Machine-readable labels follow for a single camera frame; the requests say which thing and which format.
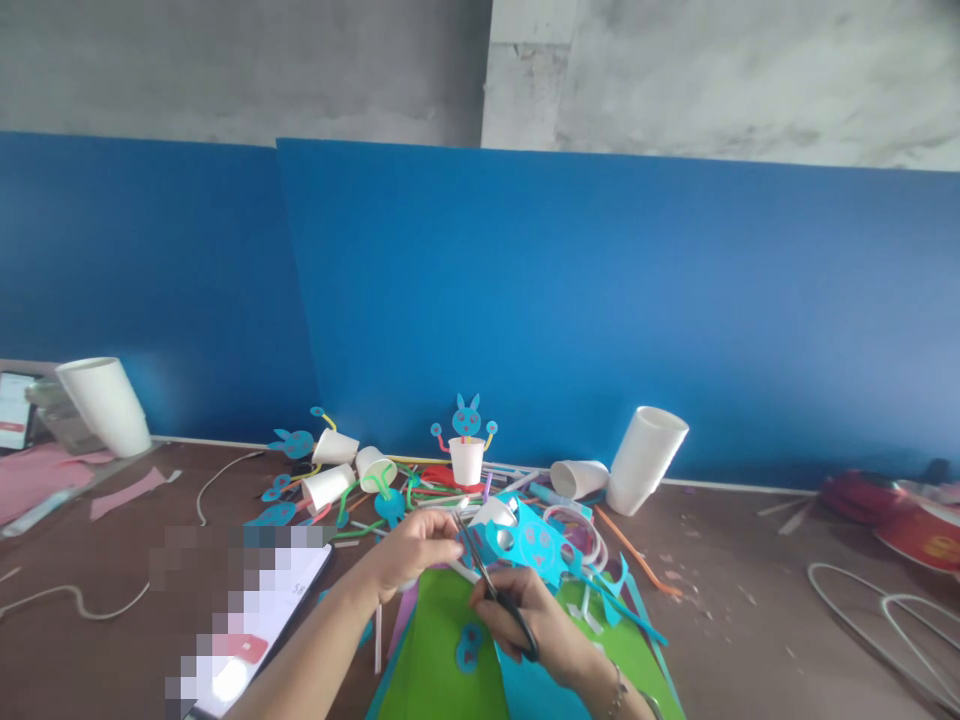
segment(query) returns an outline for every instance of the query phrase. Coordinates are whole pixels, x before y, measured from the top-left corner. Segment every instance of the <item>bracelet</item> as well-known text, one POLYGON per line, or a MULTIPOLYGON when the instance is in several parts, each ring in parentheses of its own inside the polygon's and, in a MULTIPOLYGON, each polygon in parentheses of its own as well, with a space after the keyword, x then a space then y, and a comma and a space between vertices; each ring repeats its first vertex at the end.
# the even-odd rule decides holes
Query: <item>bracelet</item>
MULTIPOLYGON (((617 713, 620 712, 620 707, 623 705, 623 698, 628 692, 626 683, 623 682, 623 673, 620 671, 620 666, 616 663, 613 663, 613 666, 617 669, 617 694, 613 698, 613 702, 610 703, 610 709, 607 711, 608 718, 615 717, 617 713)), ((660 703, 657 702, 657 699, 645 693, 643 690, 637 690, 637 693, 646 701, 655 720, 663 720, 663 714, 660 712, 660 703)))

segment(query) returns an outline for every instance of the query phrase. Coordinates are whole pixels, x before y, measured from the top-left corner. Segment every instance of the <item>white paper cup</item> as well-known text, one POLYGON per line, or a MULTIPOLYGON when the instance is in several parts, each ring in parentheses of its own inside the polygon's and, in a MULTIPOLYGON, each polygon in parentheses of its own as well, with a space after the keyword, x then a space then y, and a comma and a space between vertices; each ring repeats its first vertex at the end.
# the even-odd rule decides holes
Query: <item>white paper cup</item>
POLYGON ((316 515, 325 505, 339 500, 356 479, 356 473, 347 463, 304 478, 303 494, 310 501, 307 510, 316 515))
POLYGON ((488 498, 487 501, 480 506, 477 514, 473 516, 473 520, 470 521, 470 525, 467 527, 473 527, 474 525, 490 522, 491 520, 497 525, 506 525, 507 527, 516 527, 517 525, 517 516, 513 514, 503 500, 499 498, 488 498))
POLYGON ((453 480, 457 485, 476 485, 483 469, 483 440, 472 438, 468 445, 464 438, 450 441, 450 460, 453 464, 453 480))
POLYGON ((327 428, 317 440, 313 449, 311 462, 314 465, 342 465, 351 463, 357 456, 360 441, 338 433, 333 428, 327 428))
POLYGON ((397 477, 397 464, 373 445, 365 447, 357 453, 357 477, 360 478, 360 489, 364 492, 380 491, 376 481, 373 478, 368 479, 367 476, 373 475, 379 479, 384 470, 387 471, 387 474, 383 479, 389 486, 397 477))
POLYGON ((676 415, 638 407, 610 468, 607 504, 633 515, 660 485, 690 426, 676 415))
POLYGON ((57 376, 81 417, 117 457, 153 445, 143 407, 117 358, 90 358, 57 367, 57 376))
POLYGON ((610 482, 610 471, 596 460, 560 460, 550 466, 550 482, 558 495, 579 500, 610 482))

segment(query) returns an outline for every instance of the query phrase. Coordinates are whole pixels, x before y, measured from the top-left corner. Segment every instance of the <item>scissors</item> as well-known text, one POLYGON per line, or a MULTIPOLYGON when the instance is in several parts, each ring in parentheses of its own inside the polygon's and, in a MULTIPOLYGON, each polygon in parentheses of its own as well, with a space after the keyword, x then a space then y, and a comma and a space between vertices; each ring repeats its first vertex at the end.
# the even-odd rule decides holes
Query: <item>scissors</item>
POLYGON ((473 566, 480 572, 484 582, 487 584, 486 599, 496 602, 498 605, 500 605, 500 607, 510 613, 514 620, 517 621, 517 624, 520 626, 520 629, 527 638, 527 645, 529 645, 529 647, 518 648, 520 653, 530 662, 539 662, 540 646, 537 645, 537 639, 533 636, 533 631, 530 630, 530 626, 527 625, 527 621, 524 620, 523 615, 520 614, 520 608, 517 607, 517 604, 513 602, 513 598, 511 598, 509 595, 506 593, 497 592, 493 582, 490 580, 490 575, 487 573, 487 569, 483 566, 483 561, 480 559, 480 552, 477 550, 477 546, 473 542, 473 536, 467 532, 467 528, 463 524, 463 520, 460 519, 460 516, 456 512, 452 514, 453 521, 457 525, 457 530, 459 530, 463 535, 463 542, 470 551, 470 556, 473 558, 473 566))

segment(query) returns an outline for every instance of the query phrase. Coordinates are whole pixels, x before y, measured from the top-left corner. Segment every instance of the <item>pink paper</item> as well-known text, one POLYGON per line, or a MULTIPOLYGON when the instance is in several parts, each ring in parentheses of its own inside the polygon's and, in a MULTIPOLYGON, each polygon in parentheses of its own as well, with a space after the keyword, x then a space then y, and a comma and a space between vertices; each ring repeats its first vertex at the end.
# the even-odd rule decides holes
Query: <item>pink paper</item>
POLYGON ((133 485, 124 488, 113 495, 107 495, 97 498, 90 504, 90 519, 98 520, 114 508, 128 503, 134 498, 138 498, 144 493, 153 490, 157 485, 163 485, 167 479, 160 474, 160 471, 153 468, 142 480, 138 480, 133 485))
POLYGON ((0 458, 0 524, 17 519, 59 490, 86 485, 93 472, 84 463, 113 459, 107 450, 71 455, 55 443, 0 458))
POLYGON ((393 657, 393 651, 397 649, 400 637, 403 635, 403 629, 410 622, 410 616, 413 615, 413 609, 417 606, 417 598, 420 596, 420 581, 400 596, 400 610, 397 612, 397 622, 393 625, 393 637, 390 638, 390 649, 387 650, 387 661, 393 657))

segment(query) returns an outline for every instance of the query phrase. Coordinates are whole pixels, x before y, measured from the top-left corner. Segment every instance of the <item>blue wall panel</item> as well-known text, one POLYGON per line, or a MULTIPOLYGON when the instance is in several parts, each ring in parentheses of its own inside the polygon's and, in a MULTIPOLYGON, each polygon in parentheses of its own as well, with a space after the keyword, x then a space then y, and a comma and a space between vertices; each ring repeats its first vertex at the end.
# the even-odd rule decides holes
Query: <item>blue wall panel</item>
POLYGON ((316 425, 272 148, 0 133, 0 247, 0 357, 116 355, 157 434, 316 425))
POLYGON ((280 140, 323 403, 438 454, 609 462, 632 410, 670 474, 814 487, 960 461, 960 175, 280 140))

